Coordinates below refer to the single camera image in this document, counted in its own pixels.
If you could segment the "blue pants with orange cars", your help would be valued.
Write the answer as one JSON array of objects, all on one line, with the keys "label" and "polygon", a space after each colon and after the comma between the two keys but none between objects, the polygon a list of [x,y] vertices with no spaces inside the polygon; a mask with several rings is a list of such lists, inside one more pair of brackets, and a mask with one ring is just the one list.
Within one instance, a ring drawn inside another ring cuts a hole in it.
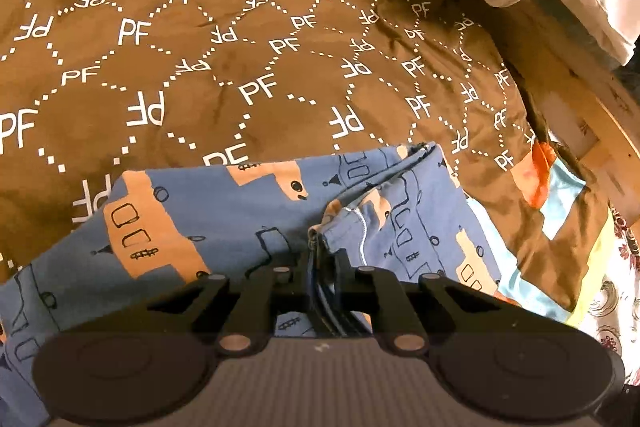
[{"label": "blue pants with orange cars", "polygon": [[439,146],[127,171],[105,204],[1,288],[1,421],[48,421],[32,363],[50,337],[199,277],[233,282],[345,253],[398,280],[442,274],[485,294],[494,253]]}]

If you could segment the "floral white sheet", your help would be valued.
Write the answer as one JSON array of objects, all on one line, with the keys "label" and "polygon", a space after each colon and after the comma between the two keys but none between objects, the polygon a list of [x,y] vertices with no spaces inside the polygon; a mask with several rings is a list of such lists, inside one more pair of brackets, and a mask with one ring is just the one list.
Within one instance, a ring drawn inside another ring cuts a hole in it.
[{"label": "floral white sheet", "polygon": [[639,242],[623,216],[611,207],[613,250],[600,291],[590,303],[582,330],[618,355],[625,383],[639,386]]}]

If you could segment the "brown patterned bed cover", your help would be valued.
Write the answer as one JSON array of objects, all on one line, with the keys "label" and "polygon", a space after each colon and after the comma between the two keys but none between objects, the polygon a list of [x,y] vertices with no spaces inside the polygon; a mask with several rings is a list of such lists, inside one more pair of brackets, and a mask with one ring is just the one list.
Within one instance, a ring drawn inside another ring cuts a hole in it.
[{"label": "brown patterned bed cover", "polygon": [[126,170],[438,143],[506,252],[503,296],[578,324],[613,218],[551,142],[480,0],[1,0],[1,274]]}]

